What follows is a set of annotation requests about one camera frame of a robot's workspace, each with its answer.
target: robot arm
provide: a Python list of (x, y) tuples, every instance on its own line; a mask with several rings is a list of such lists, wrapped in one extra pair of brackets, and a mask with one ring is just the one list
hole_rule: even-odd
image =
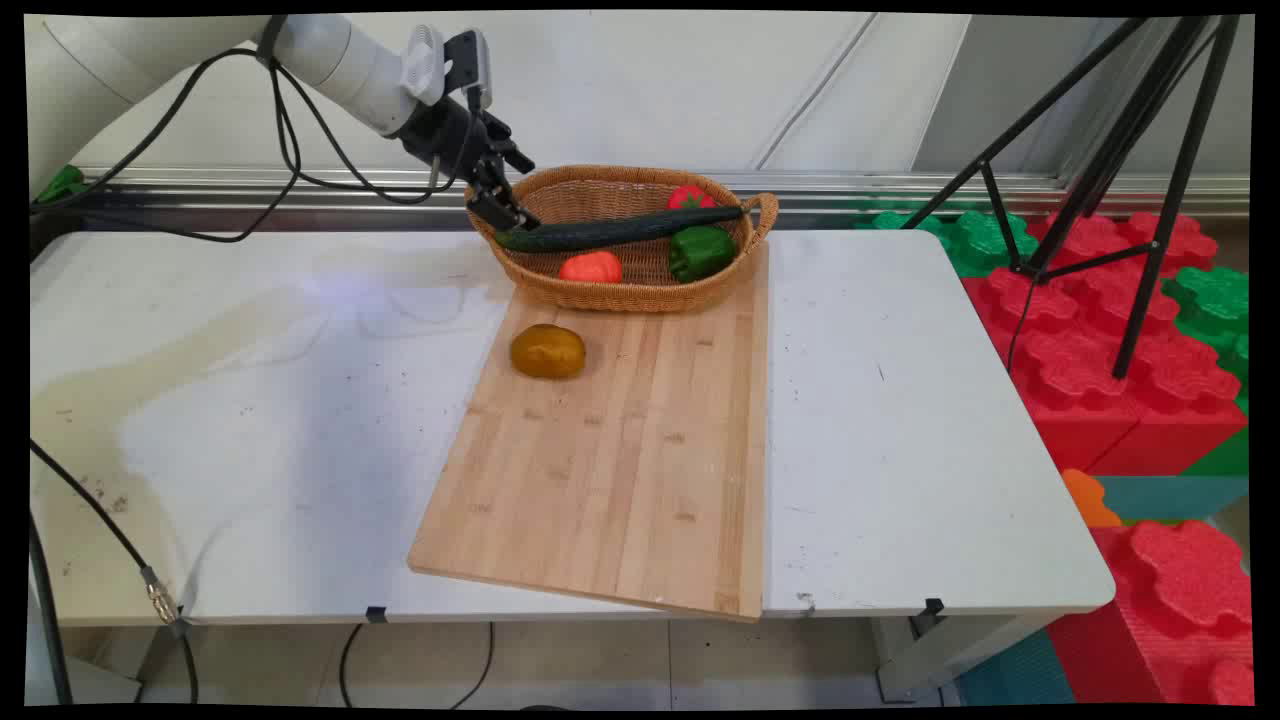
[[(50, 17), (27, 35), (29, 197), (174, 74), (246, 40), (261, 42), (270, 19)], [(477, 31), (444, 42), (420, 26), (408, 50), (396, 55), (342, 15), (287, 15), (270, 51), (374, 132), (445, 173), (456, 170), (474, 190), (467, 208), (494, 227), (536, 227), (504, 179), (504, 161), (522, 173), (534, 163), (486, 110), (489, 59)], [(448, 97), (453, 90), (463, 91), (467, 108)]]

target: red foam block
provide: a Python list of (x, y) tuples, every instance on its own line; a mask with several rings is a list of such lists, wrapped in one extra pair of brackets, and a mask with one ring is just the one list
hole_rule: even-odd
[(1235, 404), (1240, 380), (1198, 340), (1142, 338), (1129, 375), (1125, 401), (1138, 423), (1087, 466), (1091, 475), (1178, 475), (1248, 424)]
[[(1129, 245), (1144, 245), (1155, 238), (1158, 222), (1160, 215), (1134, 213), (1116, 229)], [(1183, 268), (1199, 268), (1207, 272), (1213, 268), (1216, 256), (1217, 241), (1201, 232), (1199, 222), (1187, 215), (1178, 215), (1169, 238), (1169, 250), (1165, 251), (1165, 261), (1160, 266), (1160, 277), (1176, 275)], [(1144, 261), (1146, 256), (1138, 256), (1123, 264), (1140, 269)]]
[(1030, 287), (1030, 278), (1027, 275), (1007, 268), (997, 268), (986, 278), (969, 279), (975, 282), (965, 283), (965, 292), (969, 293), (969, 300), (973, 301), (978, 318), (982, 319), (987, 336), (991, 337), (1001, 357), (1009, 354), (1009, 341), (1018, 328), (1023, 309), (1027, 309), (1027, 319), (1023, 322), (1020, 336), (1060, 333), (1075, 324), (1079, 305), (1056, 283), (1037, 287), (1028, 306), (1027, 290)]
[(1092, 529), (1115, 600), (1048, 626), (1078, 702), (1253, 705), (1240, 548), (1198, 520)]
[[(1062, 283), (1062, 291), (1080, 305), (1079, 318), (1084, 324), (1101, 336), (1119, 341), (1129, 322), (1140, 281), (1142, 265), (1121, 261), (1062, 275), (1053, 282)], [(1178, 316), (1178, 302), (1172, 297), (1155, 292), (1142, 323), (1142, 334), (1156, 337), (1175, 332), (1174, 318)]]
[[(1057, 213), (1051, 213), (1043, 222), (1028, 225), (1027, 232), (1036, 240), (1044, 240), (1044, 233), (1048, 232), (1048, 228), (1053, 225), (1053, 220), (1056, 219)], [(1075, 223), (1071, 224), (1071, 229), (1066, 233), (1066, 242), (1062, 243), (1057, 255), (1053, 256), (1053, 261), (1050, 263), (1050, 269), (1074, 265), (1075, 263), (1083, 263), (1084, 260), (1092, 260), (1108, 252), (1119, 252), (1128, 249), (1129, 241), (1116, 231), (1115, 220), (1103, 218), (1102, 215), (1076, 218)]]
[(1023, 332), (1014, 387), (1050, 457), (1059, 470), (1093, 465), (1138, 424), (1124, 397), (1128, 380), (1111, 377), (1107, 346), (1079, 328)]

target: table leg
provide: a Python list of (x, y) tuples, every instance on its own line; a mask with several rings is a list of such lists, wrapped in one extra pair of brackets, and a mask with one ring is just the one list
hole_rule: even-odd
[(922, 691), (950, 683), (1059, 618), (1061, 614), (948, 615), (914, 642), (906, 642), (911, 637), (909, 619), (874, 619), (881, 694), (886, 702), (915, 702)]

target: red tomato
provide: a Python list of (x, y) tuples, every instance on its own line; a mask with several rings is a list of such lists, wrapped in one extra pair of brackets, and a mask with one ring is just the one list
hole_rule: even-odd
[(696, 184), (686, 184), (684, 187), (677, 187), (676, 192), (671, 193), (671, 200), (667, 200), (668, 210), (681, 210), (684, 208), (714, 208), (716, 201), (712, 200), (710, 195), (707, 195), (703, 188)]
[(622, 282), (622, 260), (608, 250), (575, 255), (561, 265), (562, 281), (588, 283)]

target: black cable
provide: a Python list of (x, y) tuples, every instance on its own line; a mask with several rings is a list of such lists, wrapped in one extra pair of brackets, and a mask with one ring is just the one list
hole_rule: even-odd
[(29, 214), (33, 215), (36, 213), (47, 213), (58, 208), (67, 208), (69, 205), (79, 202), (81, 200), (83, 200), (84, 196), (100, 191), (102, 186), (106, 184), (108, 181), (120, 174), (120, 172), (124, 170), (129, 165), (129, 163), (137, 159), (138, 155), (142, 155), (142, 152), (145, 152), (147, 147), (151, 147), (151, 143), (155, 142), (157, 137), (160, 137), (160, 133), (164, 132), (166, 127), (169, 127), (169, 122), (173, 120), (173, 117), (178, 114), (178, 110), (187, 101), (187, 96), (191, 95), (192, 88), (196, 87), (196, 82), (198, 82), (200, 77), (205, 74), (205, 70), (212, 67), (214, 63), (218, 63), (219, 60), (223, 60), (225, 58), (230, 58), (232, 55), (247, 55), (250, 58), (255, 56), (252, 50), (242, 50), (233, 47), (224, 53), (219, 53), (218, 55), (214, 55), (212, 58), (196, 65), (196, 69), (191, 73), (191, 77), (187, 78), (187, 82), (183, 83), (182, 90), (178, 92), (178, 97), (174, 99), (174, 101), (169, 105), (169, 109), (165, 110), (164, 115), (160, 117), (160, 122), (156, 123), (156, 126), (151, 128), (151, 132), (148, 132), (146, 137), (143, 137), (142, 141), (133, 147), (133, 150), (125, 154), (119, 163), (113, 165), (110, 170), (102, 174), (102, 177), (95, 179), (88, 184), (88, 187), (86, 187), (81, 192), (77, 192), (76, 195), (64, 197), (61, 200), (50, 200), (49, 202), (32, 202), (28, 210)]
[[(471, 133), (475, 129), (475, 123), (477, 122), (479, 113), (476, 113), (476, 111), (471, 113), (471, 122), (467, 126), (467, 133), (462, 137), (462, 145), (461, 145), (461, 147), (458, 147), (458, 155), (454, 159), (453, 172), (449, 173), (448, 182), (445, 182), (443, 186), (436, 186), (436, 187), (425, 187), (425, 188), (424, 187), (406, 187), (406, 188), (399, 188), (399, 192), (421, 192), (421, 195), (419, 195), (417, 197), (396, 197), (393, 195), (389, 195), (387, 190), (383, 190), (383, 188), (372, 184), (371, 182), (369, 182), (369, 179), (366, 179), (365, 176), (362, 176), (360, 173), (360, 170), (356, 169), (356, 165), (351, 161), (349, 158), (347, 158), (347, 154), (343, 151), (342, 145), (338, 142), (338, 138), (334, 137), (333, 131), (329, 129), (329, 123), (325, 122), (324, 115), (320, 114), (320, 110), (315, 106), (315, 102), (311, 101), (311, 96), (307, 95), (307, 91), (302, 88), (302, 85), (298, 83), (298, 81), (294, 79), (293, 76), (289, 74), (288, 70), (285, 70), (285, 69), (282, 68), (280, 73), (284, 76), (284, 79), (289, 81), (289, 85), (293, 86), (293, 90), (297, 91), (298, 96), (302, 97), (302, 101), (307, 105), (307, 109), (311, 110), (311, 114), (315, 117), (316, 123), (320, 126), (320, 131), (324, 132), (325, 137), (329, 140), (329, 145), (333, 146), (333, 151), (338, 155), (338, 159), (342, 160), (342, 164), (347, 168), (347, 172), (349, 172), (357, 181), (360, 181), (360, 184), (332, 182), (332, 181), (325, 181), (325, 179), (320, 179), (320, 178), (308, 176), (306, 173), (302, 173), (301, 170), (297, 170), (292, 165), (289, 165), (289, 159), (284, 158), (284, 164), (291, 170), (298, 172), (298, 176), (302, 179), (310, 182), (311, 184), (316, 184), (316, 186), (320, 186), (320, 187), (328, 187), (328, 188), (333, 188), (333, 190), (347, 190), (347, 191), (357, 191), (357, 192), (372, 192), (378, 197), (381, 197), (383, 200), (387, 200), (388, 202), (396, 202), (398, 205), (417, 205), (417, 204), (421, 204), (421, 202), (426, 201), (428, 199), (430, 199), (431, 195), (434, 195), (436, 192), (445, 192), (445, 191), (448, 191), (449, 188), (453, 187), (453, 183), (454, 183), (454, 181), (458, 177), (458, 165), (462, 163), (462, 158), (466, 156), (467, 145), (471, 142)], [(276, 97), (278, 97), (276, 102), (283, 104), (283, 99), (279, 97), (279, 94), (276, 94)]]
[(1041, 272), (1037, 270), (1036, 275), (1032, 278), (1030, 287), (1027, 288), (1027, 304), (1023, 305), (1023, 314), (1018, 318), (1018, 325), (1014, 328), (1014, 334), (1009, 338), (1009, 356), (1005, 357), (1005, 370), (1012, 375), (1014, 374), (1014, 346), (1018, 343), (1018, 333), (1023, 331), (1023, 323), (1027, 320), (1027, 313), (1032, 309), (1032, 293), (1036, 292), (1036, 283), (1039, 282)]
[[(360, 624), (360, 625), (356, 625), (355, 628), (352, 628), (351, 634), (347, 635), (347, 644), (344, 644), (342, 647), (342, 657), (338, 659), (338, 689), (342, 691), (342, 702), (347, 707), (351, 707), (351, 708), (355, 708), (356, 706), (352, 705), (351, 696), (347, 694), (347, 655), (351, 652), (351, 643), (356, 639), (356, 635), (360, 634), (360, 629), (364, 628), (364, 626), (365, 626), (364, 624)], [(479, 691), (480, 685), (484, 684), (485, 678), (489, 676), (489, 667), (493, 666), (493, 644), (494, 644), (494, 628), (493, 628), (493, 623), (490, 621), (489, 623), (489, 653), (488, 653), (488, 657), (485, 657), (485, 661), (484, 661), (484, 671), (480, 673), (480, 679), (476, 680), (475, 687), (472, 687), (471, 691), (467, 694), (462, 696), (462, 700), (460, 700), (458, 702), (454, 702), (449, 707), (449, 710), (457, 710), (457, 708), (462, 707), (462, 703), (466, 702), (466, 701), (468, 701), (468, 700), (471, 700), (471, 696), (476, 694), (476, 691)]]
[[(248, 51), (246, 50), (246, 51), (237, 53), (237, 54), (244, 54), (244, 53), (248, 53)], [(212, 60), (206, 60), (206, 63), (212, 63)], [(284, 135), (285, 135), (285, 131), (288, 131), (289, 142), (293, 146), (293, 155), (296, 158), (297, 167), (301, 168), (302, 167), (302, 149), (298, 145), (298, 136), (293, 131), (293, 123), (289, 119), (289, 111), (284, 106), (283, 97), (280, 96), (279, 78), (276, 77), (276, 72), (279, 69), (280, 69), (279, 63), (276, 63), (276, 61), (273, 60), (273, 65), (271, 65), (271, 69), (270, 69), (270, 76), (271, 76), (271, 87), (273, 87), (273, 91), (274, 91), (274, 95), (275, 95), (275, 132), (276, 132), (276, 140), (278, 140), (278, 142), (280, 145), (280, 154), (283, 156), (288, 158), (288, 152), (287, 152), (285, 145), (284, 145)], [(166, 117), (172, 117), (169, 113), (166, 113), (165, 115)], [(157, 129), (163, 129), (163, 126), (165, 126), (165, 124), (168, 124), (168, 120), (161, 120), (161, 124), (156, 126), (156, 128)], [(151, 137), (148, 135), (148, 140), (145, 140), (143, 142), (147, 143), (147, 145), (150, 145), (150, 138)], [(134, 151), (131, 152), (129, 155), (136, 155), (136, 152), (137, 152), (137, 149), (134, 149)], [(116, 168), (123, 169), (119, 164), (116, 164)], [(244, 240), (246, 237), (253, 234), (253, 231), (256, 231), (257, 227), (260, 224), (262, 224), (264, 220), (266, 220), (268, 215), (270, 215), (275, 210), (275, 208), (284, 200), (284, 197), (289, 193), (289, 191), (293, 190), (293, 186), (297, 184), (297, 182), (298, 182), (298, 177), (300, 177), (300, 173), (297, 170), (294, 170), (293, 174), (292, 174), (292, 177), (289, 177), (289, 182), (285, 183), (285, 186), (275, 196), (275, 199), (271, 201), (271, 204), (268, 205), (265, 210), (262, 210), (262, 213), (257, 217), (257, 219), (255, 219), (239, 234), (229, 236), (229, 237), (228, 236), (218, 236), (218, 234), (206, 234), (206, 233), (198, 233), (198, 232), (188, 232), (188, 231), (182, 231), (182, 229), (170, 228), (170, 227), (165, 227), (165, 225), (157, 225), (157, 224), (147, 223), (147, 222), (142, 222), (142, 220), (131, 220), (131, 219), (124, 219), (124, 218), (116, 218), (114, 215), (104, 215), (101, 213), (95, 213), (95, 211), (90, 211), (90, 210), (79, 210), (79, 209), (76, 209), (76, 208), (56, 208), (56, 209), (46, 210), (46, 211), (50, 211), (50, 213), (54, 213), (54, 214), (77, 215), (77, 217), (96, 219), (96, 220), (106, 222), (106, 223), (116, 223), (116, 224), (122, 224), (122, 225), (129, 225), (129, 227), (136, 227), (136, 228), (142, 228), (142, 229), (164, 232), (164, 233), (175, 234), (175, 236), (179, 236), (179, 237), (189, 237), (189, 238), (193, 238), (193, 240), (204, 240), (204, 241), (209, 241), (209, 242), (233, 243), (233, 242), (239, 242), (239, 241)], [(81, 192), (81, 193), (78, 193), (78, 195), (76, 195), (73, 197), (64, 199), (63, 201), (82, 200), (87, 193), (88, 193), (88, 191), (84, 191), (84, 192)]]
[(76, 482), (74, 478), (72, 478), (72, 474), (68, 473), (65, 468), (63, 468), (56, 460), (54, 460), (47, 452), (45, 452), (45, 448), (40, 447), (40, 445), (36, 443), (36, 438), (31, 438), (31, 451), (35, 452), (36, 457), (40, 457), (45, 462), (45, 465), (49, 465), (49, 468), (52, 469), (52, 471), (56, 473), (58, 477), (65, 480), (67, 484), (70, 486), (72, 489), (76, 491), (77, 495), (79, 495), (84, 502), (88, 502), (88, 506), (93, 509), (93, 512), (97, 512), (97, 516), (101, 518), (102, 523), (106, 524), (106, 529), (111, 530), (111, 534), (115, 536), (115, 539), (120, 541), (120, 544), (124, 546), (124, 550), (127, 550), (129, 556), (133, 557), (133, 561), (138, 564), (138, 568), (146, 568), (147, 564), (142, 560), (142, 555), (138, 552), (138, 548), (133, 547), (133, 543), (129, 542), (129, 538), (124, 537), (124, 533), (120, 530), (120, 527), (116, 525), (115, 520), (113, 520), (111, 516), (106, 514), (106, 510), (102, 507), (101, 503), (99, 503), (97, 498), (90, 495), (87, 489), (81, 487), (81, 484)]
[[(138, 552), (138, 548), (133, 547), (133, 543), (129, 542), (129, 538), (124, 534), (123, 530), (120, 530), (120, 527), (115, 524), (115, 520), (113, 520), (111, 516), (106, 514), (106, 509), (102, 507), (102, 505), (97, 501), (96, 497), (93, 497), (92, 495), (90, 495), (90, 492), (87, 489), (84, 489), (83, 486), (81, 486), (78, 482), (76, 482), (76, 478), (73, 478), (72, 474), (68, 473), (67, 469), (63, 468), (63, 465), (60, 462), (58, 462), (56, 460), (54, 460), (54, 457), (51, 455), (49, 455), (47, 452), (45, 452), (45, 448), (40, 447), (40, 445), (36, 442), (36, 438), (28, 438), (28, 439), (31, 442), (31, 451), (35, 452), (36, 456), (40, 457), (46, 465), (49, 465), (49, 468), (52, 469), (52, 471), (56, 473), (58, 477), (63, 479), (63, 482), (65, 482), (73, 491), (76, 491), (76, 495), (81, 496), (81, 498), (84, 502), (88, 503), (88, 506), (93, 510), (93, 512), (97, 514), (97, 516), (102, 520), (102, 523), (106, 525), (106, 528), (109, 530), (111, 530), (111, 534), (115, 536), (115, 539), (120, 541), (120, 544), (124, 547), (124, 550), (128, 551), (129, 556), (133, 557), (133, 561), (138, 564), (138, 569), (142, 571), (142, 577), (147, 578), (148, 592), (150, 592), (150, 584), (151, 583), (156, 583), (159, 580), (155, 579), (155, 570), (150, 565), (147, 565), (146, 560), (142, 559), (142, 555)], [(35, 552), (36, 547), (37, 547), (37, 544), (40, 542), (40, 537), (36, 533), (36, 518), (35, 518), (35, 515), (32, 515), (32, 518), (31, 518), (31, 533), (32, 533), (32, 536), (31, 536), (31, 538), (32, 538), (32, 551)], [(38, 589), (40, 583), (41, 583), (40, 574), (41, 574), (41, 568), (42, 566), (44, 566), (44, 550), (40, 548), (40, 562), (36, 564), (36, 585), (37, 585), (37, 589)], [(45, 575), (45, 580), (44, 582), (47, 583), (49, 582), (49, 569), (47, 569), (47, 566), (44, 566), (44, 575)], [(54, 605), (52, 605), (52, 593), (51, 592), (49, 593), (49, 602), (47, 602), (47, 605), (45, 602), (45, 598), (41, 598), (40, 602), (41, 602), (41, 607), (42, 609), (47, 607), (49, 611), (52, 612)], [(52, 628), (56, 632), (56, 628), (58, 628), (58, 625), (56, 625), (56, 623), (58, 623), (56, 615), (52, 615), (51, 618), (46, 616), (46, 620), (45, 620), (46, 626), (49, 626), (50, 621), (52, 623)], [(200, 697), (200, 682), (198, 682), (198, 679), (196, 676), (196, 659), (191, 653), (191, 642), (187, 639), (187, 629), (188, 629), (187, 628), (187, 625), (188, 625), (187, 621), (179, 618), (177, 620), (177, 623), (182, 623), (182, 626), (178, 628), (178, 630), (179, 630), (178, 639), (182, 642), (183, 655), (186, 656), (186, 661), (187, 661), (187, 678), (188, 678), (188, 680), (191, 680), (191, 702), (195, 703), (197, 701), (197, 698)], [(63, 657), (61, 652), (59, 652), (55, 657), (61, 659)]]
[(40, 615), (45, 625), (45, 648), (49, 652), (49, 665), (54, 673), (54, 691), (58, 693), (58, 705), (73, 705), (72, 682), (67, 674), (67, 656), (63, 655), (63, 634), (58, 629), (58, 610), (54, 607), (54, 588), (49, 580), (49, 562), (45, 560), (45, 546), (40, 542), (40, 530), (36, 529), (36, 515), (27, 509), (31, 519), (29, 552), (31, 565), (36, 571), (36, 597), (40, 601)]
[(493, 621), (489, 623), (489, 657), (485, 657), (484, 671), (480, 673), (480, 679), (476, 680), (476, 685), (474, 688), (471, 688), (471, 692), (468, 692), (467, 694), (462, 696), (462, 700), (460, 700), (458, 702), (454, 702), (453, 707), (451, 707), (449, 710), (457, 710), (457, 708), (462, 707), (463, 702), (471, 700), (471, 696), (476, 694), (476, 691), (479, 691), (480, 685), (484, 684), (484, 679), (489, 676), (489, 666), (490, 665), (493, 665)]
[(196, 657), (191, 653), (191, 641), (187, 633), (178, 637), (182, 642), (182, 657), (187, 661), (187, 679), (191, 680), (191, 705), (200, 702), (200, 679), (196, 676)]
[(351, 652), (351, 643), (364, 626), (364, 624), (358, 624), (351, 630), (351, 634), (347, 635), (347, 644), (342, 646), (342, 657), (338, 660), (338, 689), (342, 691), (343, 705), (352, 708), (356, 706), (351, 703), (351, 696), (347, 694), (347, 653)]

